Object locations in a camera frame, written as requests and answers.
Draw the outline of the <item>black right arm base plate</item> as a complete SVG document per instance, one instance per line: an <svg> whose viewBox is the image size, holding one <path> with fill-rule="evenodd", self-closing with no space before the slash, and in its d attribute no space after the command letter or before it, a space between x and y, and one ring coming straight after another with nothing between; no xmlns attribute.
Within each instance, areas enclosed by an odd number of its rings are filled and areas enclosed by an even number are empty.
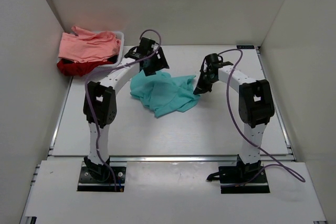
<svg viewBox="0 0 336 224"><path fill-rule="evenodd" d="M270 188L261 161L245 164L240 156L230 165L220 165L207 182L219 181L221 194L268 194Z"/></svg>

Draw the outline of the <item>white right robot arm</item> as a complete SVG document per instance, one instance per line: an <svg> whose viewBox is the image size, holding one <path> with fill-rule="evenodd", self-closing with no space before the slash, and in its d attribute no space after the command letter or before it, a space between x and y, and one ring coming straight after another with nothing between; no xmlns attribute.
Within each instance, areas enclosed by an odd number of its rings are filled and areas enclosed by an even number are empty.
<svg viewBox="0 0 336 224"><path fill-rule="evenodd" d="M217 54L206 56L202 62L200 76L194 94L211 92L215 82L227 84L226 91L238 93L238 113L244 123L243 144L237 155L236 178L248 182L261 170L260 147L271 117L275 114L269 82L256 80L234 68Z"/></svg>

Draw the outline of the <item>teal t shirt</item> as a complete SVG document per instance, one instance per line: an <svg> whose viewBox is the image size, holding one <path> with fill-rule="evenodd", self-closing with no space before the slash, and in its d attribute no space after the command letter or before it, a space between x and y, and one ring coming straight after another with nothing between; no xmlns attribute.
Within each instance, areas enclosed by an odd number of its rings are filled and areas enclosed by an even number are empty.
<svg viewBox="0 0 336 224"><path fill-rule="evenodd" d="M162 71L147 77L141 71L131 79L130 95L156 118L175 111L186 112L200 99L199 95L193 94L195 78L195 75L173 77Z"/></svg>

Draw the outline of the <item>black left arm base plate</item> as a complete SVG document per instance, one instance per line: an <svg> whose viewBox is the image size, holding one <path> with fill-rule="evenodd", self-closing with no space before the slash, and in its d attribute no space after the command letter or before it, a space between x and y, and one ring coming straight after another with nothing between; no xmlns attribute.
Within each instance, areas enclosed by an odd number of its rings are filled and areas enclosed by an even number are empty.
<svg viewBox="0 0 336 224"><path fill-rule="evenodd" d="M112 166L116 180L110 174L110 170L99 176L92 176L89 173L89 169L86 166L81 168L77 191L88 191L88 192L115 192L122 193L125 188L125 178L127 168L125 166Z"/></svg>

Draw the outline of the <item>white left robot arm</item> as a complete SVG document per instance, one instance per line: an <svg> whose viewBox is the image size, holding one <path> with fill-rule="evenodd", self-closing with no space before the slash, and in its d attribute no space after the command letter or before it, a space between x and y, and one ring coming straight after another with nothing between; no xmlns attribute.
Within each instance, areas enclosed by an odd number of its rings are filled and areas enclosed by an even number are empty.
<svg viewBox="0 0 336 224"><path fill-rule="evenodd" d="M116 118L119 91L142 70L150 76L168 67L161 46L136 46L111 67L101 69L99 73L104 73L104 77L100 81L86 81L83 113L90 130L90 149L83 161L93 179L100 183L115 179L108 153L108 133Z"/></svg>

